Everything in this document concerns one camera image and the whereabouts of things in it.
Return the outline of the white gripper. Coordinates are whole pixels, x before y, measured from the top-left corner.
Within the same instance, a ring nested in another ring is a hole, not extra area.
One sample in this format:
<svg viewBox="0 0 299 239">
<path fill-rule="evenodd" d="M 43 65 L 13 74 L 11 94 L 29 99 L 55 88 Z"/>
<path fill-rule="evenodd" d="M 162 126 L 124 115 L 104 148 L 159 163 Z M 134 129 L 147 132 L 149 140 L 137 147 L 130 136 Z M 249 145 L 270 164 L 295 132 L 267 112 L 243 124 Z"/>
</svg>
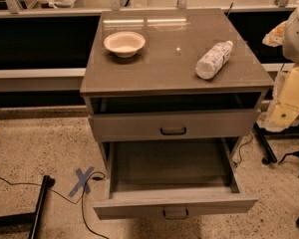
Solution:
<svg viewBox="0 0 299 239">
<path fill-rule="evenodd" d="M 269 47 L 283 43 L 287 22 L 273 28 L 262 40 Z M 279 72 L 275 78 L 272 101 L 268 110 L 258 119 L 258 125 L 271 132 L 280 132 L 296 124 L 299 118 L 299 64 L 289 72 Z"/>
</svg>

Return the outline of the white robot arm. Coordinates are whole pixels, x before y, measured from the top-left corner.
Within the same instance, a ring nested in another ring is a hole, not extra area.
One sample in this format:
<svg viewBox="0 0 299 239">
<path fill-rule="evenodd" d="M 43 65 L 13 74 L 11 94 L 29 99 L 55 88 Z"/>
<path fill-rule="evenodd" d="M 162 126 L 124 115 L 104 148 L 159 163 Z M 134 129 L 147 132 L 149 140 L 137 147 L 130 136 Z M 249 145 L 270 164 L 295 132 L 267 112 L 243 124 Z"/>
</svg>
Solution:
<svg viewBox="0 0 299 239">
<path fill-rule="evenodd" d="M 282 47 L 283 56 L 294 63 L 287 72 L 277 74 L 267 112 L 260 125 L 279 132 L 291 126 L 299 117 L 299 5 L 287 21 L 272 29 L 262 40 L 269 47 Z"/>
</svg>

